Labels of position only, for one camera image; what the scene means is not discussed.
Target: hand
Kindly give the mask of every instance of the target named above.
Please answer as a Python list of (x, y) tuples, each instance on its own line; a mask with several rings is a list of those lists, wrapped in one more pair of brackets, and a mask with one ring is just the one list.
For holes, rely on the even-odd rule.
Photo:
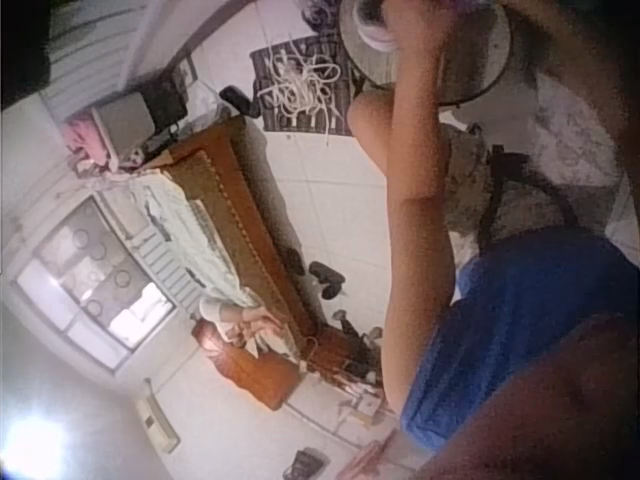
[(402, 52), (440, 56), (458, 18), (448, 0), (385, 0), (383, 13)]
[(252, 327), (255, 331), (266, 328), (277, 335), (281, 335), (283, 331), (283, 321), (266, 307), (246, 308), (242, 314), (242, 321), (255, 325)]

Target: leg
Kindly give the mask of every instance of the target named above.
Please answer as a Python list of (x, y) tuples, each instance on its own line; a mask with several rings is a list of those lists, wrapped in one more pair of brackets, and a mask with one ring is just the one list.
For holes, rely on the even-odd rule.
[(384, 175), (387, 174), (392, 114), (393, 93), (382, 91), (360, 94), (347, 113), (353, 136)]

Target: light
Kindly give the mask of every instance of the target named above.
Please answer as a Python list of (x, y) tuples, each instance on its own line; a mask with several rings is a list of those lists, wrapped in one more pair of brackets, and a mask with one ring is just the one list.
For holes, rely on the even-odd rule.
[(0, 453), (6, 471), (34, 480), (60, 477), (65, 435), (56, 423), (38, 417), (16, 422)]
[(84, 294), (80, 298), (80, 302), (84, 302), (85, 300), (88, 300), (91, 295), (93, 295), (93, 288), (90, 288), (89, 290), (84, 292)]

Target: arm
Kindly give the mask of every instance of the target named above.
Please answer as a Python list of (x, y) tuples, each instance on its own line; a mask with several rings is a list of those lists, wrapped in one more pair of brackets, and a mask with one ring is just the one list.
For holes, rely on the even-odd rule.
[(455, 17), (425, 0), (387, 0), (385, 17), (400, 59), (387, 159), (392, 286), (382, 367), (387, 399), (400, 413), (454, 290), (442, 198), (447, 148), (440, 136), (437, 87)]
[(609, 43), (554, 0), (501, 0), (543, 30), (556, 53), (563, 81), (597, 113), (618, 148), (640, 215), (640, 122), (638, 104), (629, 95), (620, 58)]

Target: rug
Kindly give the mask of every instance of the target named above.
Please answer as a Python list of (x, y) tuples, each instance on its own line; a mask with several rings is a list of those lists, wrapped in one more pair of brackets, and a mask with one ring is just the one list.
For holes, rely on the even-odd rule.
[[(362, 92), (365, 80), (349, 63), (339, 35), (335, 32), (298, 38), (252, 52), (251, 61), (256, 75), (254, 92), (274, 85), (268, 69), (272, 52), (273, 54), (285, 52), (287, 55), (294, 56), (294, 48), (305, 61), (311, 60), (315, 54), (323, 54), (328, 55), (340, 68), (341, 74), (338, 80), (327, 85), (331, 91), (333, 106), (337, 111), (337, 114), (332, 111), (328, 113), (328, 134), (351, 136), (351, 130), (346, 121), (347, 111), (351, 101)], [(327, 134), (327, 117), (324, 111), (319, 111), (315, 115), (300, 113), (296, 118), (290, 118), (285, 116), (280, 108), (271, 106), (266, 96), (260, 96), (258, 101), (264, 119), (265, 132)]]

